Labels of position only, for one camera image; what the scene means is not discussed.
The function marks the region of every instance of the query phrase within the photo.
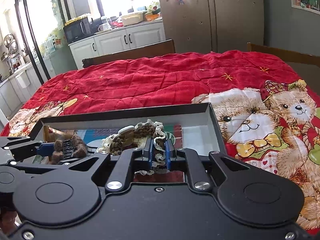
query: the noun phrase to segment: microwave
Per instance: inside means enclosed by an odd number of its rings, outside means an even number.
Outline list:
[[[92,36],[92,22],[92,18],[84,17],[63,27],[67,42],[70,44],[72,42]]]

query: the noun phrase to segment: cabinet door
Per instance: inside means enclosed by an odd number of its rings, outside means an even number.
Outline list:
[[[125,30],[106,33],[94,38],[99,56],[130,49],[129,38]]]
[[[12,113],[3,96],[0,93],[0,109],[6,117],[9,117]]]
[[[94,38],[72,44],[70,49],[78,69],[82,69],[83,59],[99,56]]]
[[[19,100],[9,80],[0,87],[0,93],[4,97],[4,100],[11,111],[15,111],[21,105],[21,101]]]
[[[162,23],[152,23],[127,29],[131,48],[165,41]]]
[[[21,91],[21,87],[19,86],[17,80],[15,78],[12,78],[10,79],[10,83],[14,89],[14,91],[16,92],[19,100],[22,102],[22,103],[25,103],[27,100],[25,99],[25,97],[23,96],[23,93]]]

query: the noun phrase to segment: refrigerator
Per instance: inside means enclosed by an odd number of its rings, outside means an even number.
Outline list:
[[[263,0],[160,0],[166,39],[176,52],[210,53],[263,45]]]
[[[63,27],[70,19],[65,0],[15,0],[20,33],[41,84],[76,70]]]

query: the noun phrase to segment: wooden chair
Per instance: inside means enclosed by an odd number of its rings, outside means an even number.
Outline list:
[[[307,65],[316,65],[320,67],[320,57],[299,53],[291,50],[285,50],[285,49],[277,49],[267,46],[261,46],[256,44],[251,44],[250,42],[247,43],[248,51],[256,51],[256,52],[262,52],[267,54],[272,54],[280,59],[282,59],[284,62],[294,62],[294,63],[301,63],[301,64],[307,64]]]
[[[108,55],[94,58],[85,58],[82,60],[83,68],[99,65],[102,63],[112,62],[120,59],[137,59],[142,57],[157,57],[166,54],[176,53],[173,40],[162,41],[135,49],[128,49]]]

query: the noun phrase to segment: fabric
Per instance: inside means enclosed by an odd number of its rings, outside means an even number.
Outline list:
[[[26,136],[46,116],[200,102],[212,103],[229,155],[300,186],[305,204],[297,222],[316,233],[320,98],[273,55],[170,54],[70,71],[40,87],[1,135]]]

